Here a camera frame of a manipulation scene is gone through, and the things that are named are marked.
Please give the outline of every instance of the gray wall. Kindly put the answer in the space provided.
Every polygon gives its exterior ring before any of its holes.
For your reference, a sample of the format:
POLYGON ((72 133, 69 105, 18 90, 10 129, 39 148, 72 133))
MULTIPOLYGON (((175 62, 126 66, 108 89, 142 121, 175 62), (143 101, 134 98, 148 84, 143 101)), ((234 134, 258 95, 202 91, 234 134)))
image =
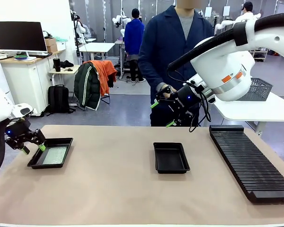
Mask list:
MULTIPOLYGON (((208 6, 210 0, 202 0, 202 10, 205 12, 205 8, 208 6)), ((121 0, 69 0, 70 7, 81 17, 81 21, 88 27, 92 28, 97 34, 97 42, 104 41, 104 31, 106 29, 106 42, 113 43, 120 36, 120 28, 116 28, 113 25, 112 18, 120 14, 121 0), (103 2, 105 2, 105 21, 104 26, 104 10, 103 2)), ((133 8, 138 8, 140 2, 140 13, 143 19, 143 23, 146 25, 149 20, 163 11, 165 11, 170 5, 174 3, 174 0, 123 0, 122 6, 124 12, 128 17, 131 17, 133 8)), ((276 0, 252 0, 254 4, 254 13, 261 13, 264 17, 272 15, 275 11, 276 0)), ((212 18, 208 20, 213 24, 213 16, 219 15, 218 22, 223 20, 224 6, 231 7, 230 17, 236 19, 241 15, 241 7, 244 4, 244 0, 211 0, 211 7, 213 8, 212 18)), ((109 56, 118 56, 118 46, 115 46, 109 56)))

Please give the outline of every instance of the white paper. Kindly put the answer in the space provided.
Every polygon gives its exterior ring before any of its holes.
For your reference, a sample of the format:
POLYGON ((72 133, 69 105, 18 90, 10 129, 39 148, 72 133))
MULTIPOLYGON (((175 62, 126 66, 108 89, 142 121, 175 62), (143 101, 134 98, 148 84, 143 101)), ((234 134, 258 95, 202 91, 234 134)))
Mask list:
POLYGON ((204 17, 211 17, 212 16, 212 7, 206 7, 204 17))
POLYGON ((229 16, 230 10, 231 10, 230 6, 224 6, 223 17, 229 16))

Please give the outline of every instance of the orange stripe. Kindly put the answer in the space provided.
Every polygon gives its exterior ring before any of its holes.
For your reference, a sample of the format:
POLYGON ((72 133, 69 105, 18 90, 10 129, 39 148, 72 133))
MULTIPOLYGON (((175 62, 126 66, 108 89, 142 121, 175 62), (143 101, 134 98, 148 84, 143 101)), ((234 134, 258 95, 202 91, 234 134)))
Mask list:
POLYGON ((230 81, 230 80, 231 80, 231 76, 230 76, 230 75, 228 75, 227 77, 225 77, 224 79, 222 79, 223 83, 226 83, 226 82, 228 82, 228 81, 230 81))
POLYGON ((239 72, 239 73, 236 75, 236 78, 237 78, 237 79, 240 79, 241 76, 243 76, 243 73, 242 73, 242 72, 239 72))

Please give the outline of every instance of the neck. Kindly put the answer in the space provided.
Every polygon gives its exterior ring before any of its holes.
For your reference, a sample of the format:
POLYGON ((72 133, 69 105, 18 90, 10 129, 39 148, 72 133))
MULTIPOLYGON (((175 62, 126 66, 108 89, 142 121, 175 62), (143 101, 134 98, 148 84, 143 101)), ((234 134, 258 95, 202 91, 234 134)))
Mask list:
POLYGON ((176 6, 175 10, 178 15, 183 17, 192 17, 195 14, 195 9, 180 9, 176 6))

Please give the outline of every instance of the navy blue coat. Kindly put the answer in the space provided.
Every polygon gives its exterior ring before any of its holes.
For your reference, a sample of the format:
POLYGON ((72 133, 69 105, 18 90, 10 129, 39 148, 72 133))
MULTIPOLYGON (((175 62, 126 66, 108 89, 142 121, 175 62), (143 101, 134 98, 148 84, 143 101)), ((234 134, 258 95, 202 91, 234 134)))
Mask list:
POLYGON ((139 19, 134 19, 126 25, 124 35, 125 51, 130 55, 139 54, 143 32, 144 24, 139 19))
MULTIPOLYGON (((183 86, 182 83, 168 77, 167 66, 192 50, 200 41, 211 36, 213 36, 213 27, 196 11, 187 40, 174 6, 170 6, 165 12, 150 20, 144 31, 138 64, 142 75, 151 86, 152 104, 159 83, 169 84, 176 90, 183 86)), ((184 78, 176 73, 172 73, 172 77, 185 81, 196 74, 190 63, 185 64, 178 71, 184 78)))

